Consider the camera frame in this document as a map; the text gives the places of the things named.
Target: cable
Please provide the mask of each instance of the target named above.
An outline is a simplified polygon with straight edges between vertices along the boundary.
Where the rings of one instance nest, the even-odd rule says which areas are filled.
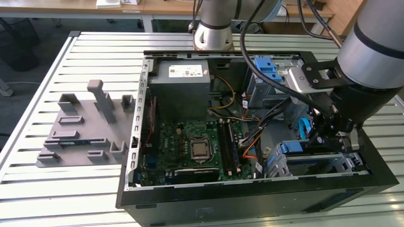
[[[311,100],[308,97],[306,97],[303,94],[300,94],[299,92],[296,92],[295,90],[290,89],[288,87],[286,87],[284,85],[282,85],[280,83],[278,83],[275,80],[270,79],[263,73],[262,71],[258,69],[258,67],[255,66],[248,53],[247,53],[247,48],[246,48],[246,33],[247,33],[247,27],[250,25],[250,23],[252,22],[252,19],[255,18],[255,16],[258,15],[258,12],[260,11],[260,8],[264,4],[266,0],[262,0],[248,21],[247,21],[247,26],[244,27],[244,29],[242,30],[242,34],[240,34],[240,49],[242,49],[242,54],[246,60],[246,63],[248,64],[252,72],[255,73],[255,75],[266,82],[268,83],[274,88],[276,88],[278,90],[280,90],[282,92],[284,92],[286,94],[291,95],[292,97],[295,97],[298,100],[300,100],[303,103],[306,103],[308,106],[314,107],[315,109],[318,109],[324,115],[326,117],[332,116],[332,111],[331,109],[328,109],[327,107],[322,106],[320,104],[318,104],[314,100]]]
[[[36,82],[8,82],[6,84],[40,84],[40,83],[36,83]]]
[[[290,11],[288,11],[288,8],[284,6],[284,5],[280,5],[282,7],[284,7],[284,9],[286,9],[286,27],[284,27],[284,33],[286,33],[286,31],[287,31],[287,29],[288,29],[288,27],[290,27]]]
[[[250,151],[250,149],[252,148],[254,144],[258,142],[259,138],[262,137],[262,135],[263,135],[263,133],[255,138],[254,142],[251,143],[251,145],[250,145],[248,148],[246,149],[244,154],[243,154],[243,158],[254,158],[254,159],[258,158],[256,156],[250,156],[250,155],[247,155],[247,154],[248,154],[248,151]]]
[[[264,128],[268,125],[270,120],[272,120],[272,118],[276,117],[286,110],[286,108],[288,107],[290,104],[291,104],[291,98],[287,98],[287,99],[284,99],[283,102],[280,102],[275,107],[272,107],[270,109],[270,111],[267,112],[267,114],[264,115],[264,117],[262,118],[262,120],[258,124],[255,132],[246,139],[242,140],[242,142],[240,142],[242,144],[244,144],[247,141],[250,141],[251,138],[254,138],[260,133],[260,131],[264,130]]]
[[[220,105],[226,105],[226,103],[223,102],[223,98],[219,100],[219,102],[220,102]],[[223,109],[223,110],[228,112],[228,114],[230,114],[231,117],[238,117],[238,116],[234,115],[234,113],[230,111],[228,108],[226,108],[226,109]]]
[[[328,32],[328,35],[330,37],[332,38],[332,41],[335,42],[336,46],[339,48],[343,47],[344,45],[344,39],[336,34],[336,32],[332,30],[332,28],[330,27],[328,23],[323,20],[323,17],[320,16],[316,8],[315,8],[315,5],[312,3],[311,0],[308,0],[308,5],[310,5],[310,9],[316,17],[316,19],[319,20],[320,24],[323,25],[323,27],[326,28],[327,32]]]
[[[307,2],[308,2],[310,9],[314,12],[316,19],[319,20],[320,24],[324,26],[326,30],[330,32],[332,29],[331,29],[328,23],[324,21],[323,17],[320,16],[320,14],[315,8],[314,2],[311,0],[308,0]]]
[[[271,114],[274,114],[275,110],[280,107],[283,108],[283,105],[290,105],[291,104],[291,97],[286,98],[279,104],[276,104],[266,113],[264,117],[262,118],[258,127],[262,126],[263,122],[266,122],[267,118],[271,116]]]
[[[246,116],[246,111],[247,111],[247,109],[246,108],[243,108],[243,112],[242,112],[242,115],[243,115],[243,119],[246,119],[246,120],[251,120],[252,119],[252,117],[247,117]]]
[[[220,109],[228,108],[234,104],[235,99],[236,99],[236,93],[235,93],[235,90],[234,90],[232,86],[230,85],[230,83],[220,76],[215,76],[215,77],[219,78],[226,83],[228,88],[231,89],[231,91],[232,91],[232,101],[224,106],[210,107],[208,108],[210,110],[220,110]]]
[[[263,157],[263,150],[262,150],[262,139],[258,140],[256,144],[255,144],[255,148],[251,148],[250,150],[255,149],[255,153],[258,156],[258,163],[262,166],[262,170],[258,168],[255,168],[255,174],[256,174],[256,178],[263,178],[263,173],[266,172],[266,165],[264,165],[264,157]]]
[[[242,119],[238,117],[228,117],[228,116],[223,116],[220,113],[218,113],[215,110],[210,110],[218,117],[220,118],[230,118],[230,119],[236,119],[239,121],[244,121],[244,122],[251,122],[252,120],[247,120],[247,119]]]
[[[199,13],[200,8],[202,8],[202,5],[203,5],[203,0],[200,0],[200,1],[198,2],[196,10],[195,10],[195,5],[196,5],[196,0],[194,0],[192,22],[191,22],[190,25],[188,25],[188,32],[192,32],[192,30],[194,30],[195,19],[196,19],[198,13]]]
[[[304,31],[307,32],[307,34],[315,38],[319,38],[319,39],[326,39],[326,40],[334,40],[331,38],[331,36],[327,36],[327,35],[318,35],[315,33],[312,33],[310,30],[308,30],[308,27],[306,26],[306,20],[304,20],[304,17],[303,17],[303,10],[302,10],[302,1],[298,0],[298,10],[299,10],[299,17],[300,17],[300,21],[302,21],[302,25],[303,25],[303,29]]]

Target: table leg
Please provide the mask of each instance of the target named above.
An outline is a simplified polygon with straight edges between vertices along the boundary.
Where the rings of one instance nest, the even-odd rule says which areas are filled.
[[[322,23],[318,22],[318,23],[314,25],[314,28],[311,29],[311,32],[320,35],[322,32],[323,32],[323,30],[324,30],[324,27],[323,27]]]
[[[143,26],[144,26],[144,32],[154,32],[154,16],[152,15],[142,15],[142,20],[143,20]]]
[[[11,87],[4,83],[4,81],[0,79],[0,94],[4,96],[4,97],[10,97],[12,96],[12,89]]]

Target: aluminum profile table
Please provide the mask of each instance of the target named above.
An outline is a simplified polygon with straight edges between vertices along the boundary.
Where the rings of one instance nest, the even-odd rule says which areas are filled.
[[[239,35],[234,36],[239,50]],[[248,35],[250,50],[312,51],[320,61],[336,57],[330,41],[306,35]],[[190,34],[92,33],[68,37],[27,111],[0,153],[0,226],[135,227],[115,208],[120,165],[38,168],[42,150],[60,109],[62,93],[94,99],[91,79],[104,81],[112,98],[136,98],[144,50],[192,50]],[[210,226],[403,226],[404,225],[404,115],[395,98],[366,122],[366,131],[398,176],[400,185],[364,196],[326,213],[210,223]]]

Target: gray carpet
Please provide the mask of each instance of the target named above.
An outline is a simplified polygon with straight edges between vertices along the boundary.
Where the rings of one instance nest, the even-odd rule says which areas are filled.
[[[138,28],[138,20],[114,20],[111,24],[104,19],[63,19],[62,27],[55,27],[51,19],[31,21],[42,40],[40,45],[35,47],[40,64],[28,72],[15,72],[0,60],[0,77],[4,82],[43,81],[71,31],[143,32],[143,29]],[[38,86],[36,84],[10,84],[14,90],[12,97],[0,96],[0,133],[12,133]],[[7,137],[0,137],[0,149],[7,139]]]

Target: white table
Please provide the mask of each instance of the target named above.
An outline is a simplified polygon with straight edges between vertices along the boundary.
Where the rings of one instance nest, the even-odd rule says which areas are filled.
[[[239,35],[234,36],[239,50]],[[330,41],[304,35],[250,35],[250,50],[312,51],[320,61],[335,58]],[[62,93],[94,99],[86,86],[104,81],[112,98],[136,98],[144,50],[192,50],[190,34],[91,33],[70,37],[27,111],[0,153],[2,227],[135,227],[115,208],[120,165],[38,168],[36,156],[60,107]],[[290,215],[218,223],[223,226],[403,226],[404,225],[404,115],[391,101],[366,122],[366,131],[403,183],[380,194],[362,197],[326,213]]]

